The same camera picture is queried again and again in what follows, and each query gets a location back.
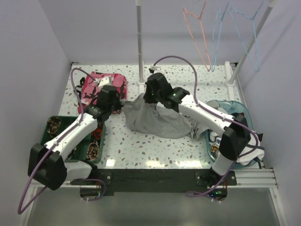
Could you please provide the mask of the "grey tank top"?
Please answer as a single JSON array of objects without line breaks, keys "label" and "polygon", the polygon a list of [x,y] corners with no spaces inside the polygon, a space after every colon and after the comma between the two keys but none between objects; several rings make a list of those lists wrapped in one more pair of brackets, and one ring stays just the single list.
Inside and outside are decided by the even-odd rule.
[{"label": "grey tank top", "polygon": [[140,94],[134,101],[122,101],[126,125],[135,132],[153,134],[161,138],[179,139],[185,136],[199,139],[207,127],[197,120],[174,110],[144,101]]}]

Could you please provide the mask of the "pink wire hanger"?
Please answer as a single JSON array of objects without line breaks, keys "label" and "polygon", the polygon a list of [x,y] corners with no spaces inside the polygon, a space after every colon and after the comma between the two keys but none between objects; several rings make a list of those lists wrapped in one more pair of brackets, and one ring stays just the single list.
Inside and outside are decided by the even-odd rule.
[{"label": "pink wire hanger", "polygon": [[[206,70],[209,72],[212,69],[212,62],[211,62],[211,58],[210,58],[209,52],[208,52],[208,44],[207,44],[206,34],[204,31],[204,25],[203,25],[203,21],[202,21],[203,13],[206,8],[206,4],[207,4],[207,1],[204,0],[203,5],[200,8],[200,11],[198,14],[194,14],[193,12],[187,10],[187,8],[183,8],[182,13],[183,13],[183,18],[186,23],[189,35],[191,37],[191,40],[194,44],[194,47],[195,47],[197,53],[198,53],[198,56],[199,56],[201,62],[203,63],[204,67],[206,68]],[[190,18],[193,18],[195,21],[197,21],[197,24],[198,24],[199,30],[200,30],[198,32],[198,34],[195,34],[193,32],[190,22],[189,22]],[[201,51],[197,39],[200,39],[201,41],[203,41],[203,47],[204,47],[203,51]]]}]

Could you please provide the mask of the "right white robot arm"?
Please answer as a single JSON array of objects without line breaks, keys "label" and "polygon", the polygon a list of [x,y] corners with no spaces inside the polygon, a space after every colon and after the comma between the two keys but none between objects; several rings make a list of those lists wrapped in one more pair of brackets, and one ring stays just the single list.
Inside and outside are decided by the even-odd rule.
[{"label": "right white robot arm", "polygon": [[147,79],[143,98],[146,103],[161,103],[167,109],[191,117],[221,137],[220,154],[212,166],[209,178],[215,185],[224,182],[231,164],[238,159],[251,139],[246,118],[222,113],[199,102],[189,91],[180,87],[172,88],[161,73],[152,74]]}]

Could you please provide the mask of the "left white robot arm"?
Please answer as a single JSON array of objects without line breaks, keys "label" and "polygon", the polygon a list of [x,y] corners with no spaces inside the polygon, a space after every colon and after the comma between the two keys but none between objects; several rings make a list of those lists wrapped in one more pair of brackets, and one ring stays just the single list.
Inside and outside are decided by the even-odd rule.
[{"label": "left white robot arm", "polygon": [[84,161],[66,162],[71,151],[90,133],[104,124],[110,115],[121,109],[119,93],[115,86],[101,88],[96,104],[90,104],[62,133],[46,142],[35,144],[30,151],[29,181],[36,180],[51,190],[65,181],[81,179],[87,185],[97,181],[97,172]]}]

